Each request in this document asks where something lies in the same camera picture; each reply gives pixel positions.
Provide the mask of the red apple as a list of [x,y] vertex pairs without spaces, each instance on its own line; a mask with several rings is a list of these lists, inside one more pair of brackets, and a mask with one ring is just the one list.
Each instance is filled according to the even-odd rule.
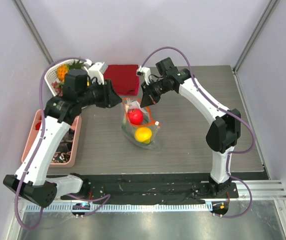
[[129,109],[127,112],[128,119],[133,125],[141,125],[144,120],[143,112],[138,108]]

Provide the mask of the clear zip bag orange zipper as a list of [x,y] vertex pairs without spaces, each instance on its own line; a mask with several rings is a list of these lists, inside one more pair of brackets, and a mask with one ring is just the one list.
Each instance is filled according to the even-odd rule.
[[[141,101],[135,97],[126,97],[122,99],[122,110],[123,110],[123,119],[121,124],[121,129],[125,136],[131,141],[134,145],[142,148],[152,150],[158,147],[156,142],[156,135],[161,128],[159,121],[156,121],[152,117],[152,113],[149,107],[140,107]],[[130,109],[140,109],[144,115],[144,119],[141,125],[134,125],[130,123],[128,118],[128,111]],[[135,131],[137,128],[147,127],[152,131],[152,138],[149,144],[140,143],[135,140]]]

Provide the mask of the yellow mango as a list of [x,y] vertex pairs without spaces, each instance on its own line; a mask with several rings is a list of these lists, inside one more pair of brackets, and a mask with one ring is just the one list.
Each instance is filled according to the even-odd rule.
[[153,132],[148,127],[139,127],[134,133],[134,138],[137,142],[149,144],[151,142]]

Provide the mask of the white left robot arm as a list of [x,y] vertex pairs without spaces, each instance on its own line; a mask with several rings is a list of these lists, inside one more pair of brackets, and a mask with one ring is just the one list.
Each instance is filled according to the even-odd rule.
[[41,129],[24,162],[15,174],[7,174],[3,184],[16,197],[28,200],[41,208],[56,198],[73,194],[83,200],[90,192],[89,182],[79,174],[47,178],[52,158],[82,108],[95,105],[112,108],[122,102],[110,79],[87,85],[85,70],[74,69],[65,75],[62,96],[54,96],[41,108]]

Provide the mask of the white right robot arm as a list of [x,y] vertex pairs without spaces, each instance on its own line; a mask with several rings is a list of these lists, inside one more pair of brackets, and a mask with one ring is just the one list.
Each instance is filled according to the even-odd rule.
[[152,80],[148,67],[139,66],[136,71],[137,76],[144,78],[140,106],[156,105],[163,94],[175,91],[196,107],[209,124],[205,140],[212,150],[212,169],[207,194],[216,198],[225,195],[232,182],[231,152],[241,135],[241,124],[237,121],[241,116],[240,112],[217,102],[192,76],[189,69],[178,69],[171,58],[157,62],[156,68],[159,73],[157,80]]

